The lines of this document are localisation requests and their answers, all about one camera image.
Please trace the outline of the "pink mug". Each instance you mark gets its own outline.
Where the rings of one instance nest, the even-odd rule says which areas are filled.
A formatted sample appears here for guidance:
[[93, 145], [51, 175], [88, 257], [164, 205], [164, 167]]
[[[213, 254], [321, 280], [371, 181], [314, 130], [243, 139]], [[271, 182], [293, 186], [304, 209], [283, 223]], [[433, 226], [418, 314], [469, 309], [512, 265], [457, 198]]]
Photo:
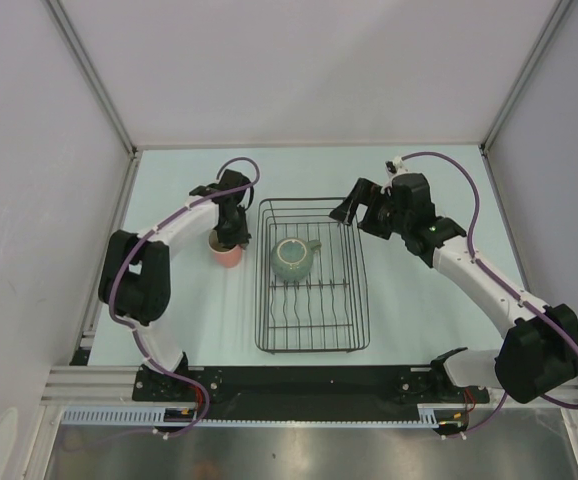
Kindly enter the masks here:
[[242, 259], [243, 249], [240, 245], [226, 247], [219, 242], [214, 233], [209, 236], [208, 245], [214, 260], [224, 268], [234, 268]]

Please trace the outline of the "green ceramic cup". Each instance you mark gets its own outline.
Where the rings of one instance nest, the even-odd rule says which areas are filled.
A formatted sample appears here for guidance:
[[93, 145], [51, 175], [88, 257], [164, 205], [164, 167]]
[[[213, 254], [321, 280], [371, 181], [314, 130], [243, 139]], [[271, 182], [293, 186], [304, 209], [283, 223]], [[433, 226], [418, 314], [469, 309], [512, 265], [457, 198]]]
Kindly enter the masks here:
[[271, 270], [283, 282], [300, 282], [309, 275], [321, 246], [319, 240], [284, 238], [274, 245], [270, 253]]

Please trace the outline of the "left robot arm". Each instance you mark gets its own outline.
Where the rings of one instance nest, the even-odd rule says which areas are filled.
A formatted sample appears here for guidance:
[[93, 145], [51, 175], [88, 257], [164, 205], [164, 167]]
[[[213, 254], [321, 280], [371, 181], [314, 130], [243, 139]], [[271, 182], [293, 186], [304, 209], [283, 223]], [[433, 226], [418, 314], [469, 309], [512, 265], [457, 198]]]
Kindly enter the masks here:
[[191, 190], [180, 209], [153, 227], [110, 236], [98, 298], [112, 320], [131, 331], [144, 365], [157, 372], [156, 389], [168, 399], [183, 397], [190, 387], [181, 369], [185, 354], [164, 319], [172, 260], [188, 241], [207, 237], [218, 262], [236, 266], [250, 240], [243, 199], [253, 196], [253, 187], [244, 174], [224, 167], [216, 182]]

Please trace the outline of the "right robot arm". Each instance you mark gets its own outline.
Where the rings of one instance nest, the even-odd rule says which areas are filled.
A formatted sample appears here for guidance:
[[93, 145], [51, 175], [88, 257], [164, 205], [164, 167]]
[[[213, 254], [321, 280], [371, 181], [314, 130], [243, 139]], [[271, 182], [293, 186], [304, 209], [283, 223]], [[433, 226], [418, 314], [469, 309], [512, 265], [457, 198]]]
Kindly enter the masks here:
[[457, 285], [489, 318], [503, 339], [499, 350], [458, 348], [436, 358], [432, 393], [453, 401], [468, 386], [504, 390], [526, 404], [578, 377], [578, 321], [565, 304], [551, 307], [521, 292], [469, 248], [466, 231], [439, 216], [426, 177], [405, 173], [387, 187], [360, 178], [329, 214], [382, 239], [397, 234], [407, 250]]

